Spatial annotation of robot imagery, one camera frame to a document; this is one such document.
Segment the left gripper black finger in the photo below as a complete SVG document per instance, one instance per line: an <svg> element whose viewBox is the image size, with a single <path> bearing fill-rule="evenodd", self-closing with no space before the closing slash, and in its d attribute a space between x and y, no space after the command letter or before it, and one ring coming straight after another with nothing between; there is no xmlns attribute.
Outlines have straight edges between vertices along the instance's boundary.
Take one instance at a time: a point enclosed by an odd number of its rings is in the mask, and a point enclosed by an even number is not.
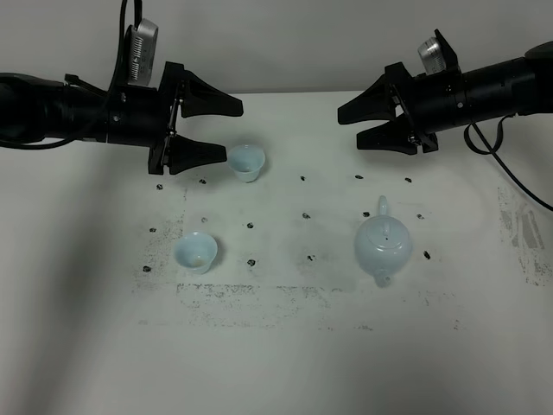
<svg viewBox="0 0 553 415"><path fill-rule="evenodd" d="M168 170L178 175L196 167L224 163L227 160L226 147L219 144L197 142L182 136L169 140Z"/></svg>
<svg viewBox="0 0 553 415"><path fill-rule="evenodd" d="M210 86L191 71L185 72L180 99L183 118L205 115L241 117L244 114L240 99Z"/></svg>

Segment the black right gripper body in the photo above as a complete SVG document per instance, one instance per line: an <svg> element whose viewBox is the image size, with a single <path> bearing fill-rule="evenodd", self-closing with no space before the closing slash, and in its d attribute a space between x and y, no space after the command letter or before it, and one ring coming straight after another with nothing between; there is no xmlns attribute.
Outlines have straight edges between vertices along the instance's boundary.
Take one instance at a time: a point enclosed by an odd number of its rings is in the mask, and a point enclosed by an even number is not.
<svg viewBox="0 0 553 415"><path fill-rule="evenodd" d="M440 73L411 75L403 63L385 68L385 74L398 81L395 101L410 121L424 153L439 149L436 133L453 119L457 107L455 95L461 88L458 57L444 35L436 29L434 35L441 44L446 69Z"/></svg>

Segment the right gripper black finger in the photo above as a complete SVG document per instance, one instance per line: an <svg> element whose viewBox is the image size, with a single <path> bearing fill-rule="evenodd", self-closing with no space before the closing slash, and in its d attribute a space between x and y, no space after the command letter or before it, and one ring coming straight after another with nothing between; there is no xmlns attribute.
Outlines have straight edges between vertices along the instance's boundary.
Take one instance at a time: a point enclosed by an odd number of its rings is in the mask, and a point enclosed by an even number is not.
<svg viewBox="0 0 553 415"><path fill-rule="evenodd" d="M338 108L338 123L352 125L375 120L396 121L397 85L398 81L391 76L381 75L359 96Z"/></svg>
<svg viewBox="0 0 553 415"><path fill-rule="evenodd" d="M409 119L401 114L393 121L360 132L356 145L358 150L387 150L412 156L418 152L421 142Z"/></svg>

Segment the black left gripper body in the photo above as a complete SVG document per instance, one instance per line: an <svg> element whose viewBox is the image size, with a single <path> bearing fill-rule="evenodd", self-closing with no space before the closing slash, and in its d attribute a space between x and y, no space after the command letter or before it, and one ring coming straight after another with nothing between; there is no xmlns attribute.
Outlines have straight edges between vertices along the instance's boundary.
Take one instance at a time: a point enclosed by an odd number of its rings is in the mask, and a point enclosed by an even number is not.
<svg viewBox="0 0 553 415"><path fill-rule="evenodd" d="M188 169L186 139L176 133L184 80L184 66L167 62L158 88L121 86L109 104L106 142L147 148L151 175Z"/></svg>

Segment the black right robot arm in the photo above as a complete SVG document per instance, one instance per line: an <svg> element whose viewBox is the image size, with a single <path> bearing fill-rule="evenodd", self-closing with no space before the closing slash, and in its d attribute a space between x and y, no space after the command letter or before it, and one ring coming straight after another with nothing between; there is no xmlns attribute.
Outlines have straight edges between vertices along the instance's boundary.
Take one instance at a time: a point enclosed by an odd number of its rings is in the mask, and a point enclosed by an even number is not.
<svg viewBox="0 0 553 415"><path fill-rule="evenodd" d="M466 73L440 31L418 53L424 73L413 76L401 62L389 65L367 90L338 108L340 125L381 123L358 133L358 149L429 153L438 149L440 131L552 111L550 42L517 59Z"/></svg>

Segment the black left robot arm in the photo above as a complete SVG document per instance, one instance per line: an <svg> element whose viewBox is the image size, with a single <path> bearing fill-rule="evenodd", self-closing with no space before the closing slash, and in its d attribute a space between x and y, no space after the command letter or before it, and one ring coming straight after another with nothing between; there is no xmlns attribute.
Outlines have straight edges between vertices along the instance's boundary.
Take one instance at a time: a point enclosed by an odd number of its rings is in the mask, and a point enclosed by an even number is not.
<svg viewBox="0 0 553 415"><path fill-rule="evenodd" d="M185 69L167 62L157 88L119 83L113 93L75 75L64 81L19 73L1 76L1 143L33 145L48 137L66 139L86 123L82 141L144 147L148 171L172 175L226 161L219 144L196 142L176 132L178 117L240 117L240 99L221 92Z"/></svg>

